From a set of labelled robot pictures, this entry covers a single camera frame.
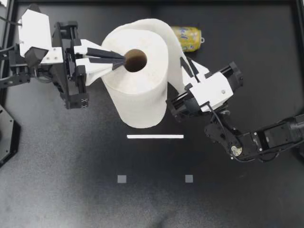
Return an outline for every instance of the cable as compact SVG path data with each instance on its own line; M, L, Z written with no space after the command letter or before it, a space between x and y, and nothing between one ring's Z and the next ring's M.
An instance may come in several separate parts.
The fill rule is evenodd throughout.
M9 23L9 24L11 24L11 25L22 26L22 24L14 22L14 21L7 20L6 18L4 18L2 16L0 16L0 19L3 20L3 21L5 21L5 22L7 22L7 23Z
M0 53L2 53L2 52L7 52L7 51L12 50L12 49L14 49L14 48L15 48L15 45L10 46L10 47L5 48L5 49L0 49Z
M227 137L227 134L226 134L224 125L223 125L223 123L221 122L219 116L217 115L217 113L216 113L216 112L213 110L213 108L211 107L210 102L207 102L205 105L208 106L208 108L211 110L211 112L213 113L213 115L214 115L214 116L216 117L216 119L218 120L219 125L220 125L221 128L223 129L225 138L226 138L226 140L228 141L228 137ZM227 154L228 154L229 156L232 156L236 161L242 162L242 163L252 162L252 161L254 160L254 158L253 158L253 159L249 159L249 160L240 160L240 159L238 159L233 153L230 153L230 154L227 153Z
M258 160L259 160L259 162L262 162L262 163L271 162L272 160L276 159L279 155L280 155L279 152L275 153L275 155L270 159L263 159L262 158L263 156L261 156L260 158L258 158Z

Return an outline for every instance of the white tape strip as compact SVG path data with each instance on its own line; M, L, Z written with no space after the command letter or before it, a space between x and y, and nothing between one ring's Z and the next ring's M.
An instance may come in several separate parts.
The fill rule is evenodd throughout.
M128 139L183 139L183 134L127 134Z

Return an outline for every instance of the paper towel roll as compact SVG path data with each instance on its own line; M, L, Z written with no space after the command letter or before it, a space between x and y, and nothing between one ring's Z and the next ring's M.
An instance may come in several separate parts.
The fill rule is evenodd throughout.
M166 112L167 82L184 92L181 45L168 24L143 19L114 29L102 47L126 56L102 77L121 119L135 128L157 125Z
M126 56L125 67L103 76L121 119L131 127L157 125L166 111L168 49L156 33L122 29L103 47Z

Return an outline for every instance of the black cable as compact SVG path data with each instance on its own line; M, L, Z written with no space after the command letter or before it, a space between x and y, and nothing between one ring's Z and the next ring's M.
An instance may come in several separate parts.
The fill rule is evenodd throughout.
M280 153L278 152L270 159L263 159L262 157L260 157L260 158L258 158L258 160L262 163L271 162L272 160L276 159L279 155L280 155Z
M5 21L5 22L7 22L7 23L9 23L9 24L11 24L11 25L22 26L22 24L14 22L14 21L7 20L6 18L4 18L2 16L0 16L0 19L3 20L3 21Z
M210 102L207 102L206 105L207 105L208 108L211 110L211 112L212 112L213 115L216 117L216 119L218 120L219 125L220 125L221 128L223 129L225 138L226 138L226 140L228 141L228 137L227 137L227 134L226 134L224 125L223 125L223 123L221 122L219 116L217 115L217 113L216 113L216 112L213 110L213 108L211 107ZM228 155L229 155L229 156L232 156L236 161L242 162L242 163L245 163L245 162L252 162L252 161L254 160L254 158L253 158L253 159L249 159L249 160L240 160L240 159L238 159L238 158L233 154L233 152L232 152L232 153L228 153Z

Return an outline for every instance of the black table surface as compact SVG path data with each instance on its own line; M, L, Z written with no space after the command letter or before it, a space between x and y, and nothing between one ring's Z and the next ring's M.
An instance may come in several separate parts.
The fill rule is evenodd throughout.
M25 8L19 7L19 16ZM244 74L245 86L229 101L231 118L242 131L303 108L302 72L288 5L40 8L51 25L77 20L80 37L95 43L117 26L144 18L199 26L206 42L189 56L210 70L235 61ZM237 163L206 138L207 118L179 124L167 112L156 127L134 129L120 120L101 80L87 90L88 109L66 110L52 84L33 79L8 89L5 108L22 131L19 152L0 169L0 227L304 226L304 162L294 153L270 163ZM185 139L126 138L142 133L184 134ZM193 175L193 183L185 183L186 174ZM127 183L118 184L117 175L127 175Z

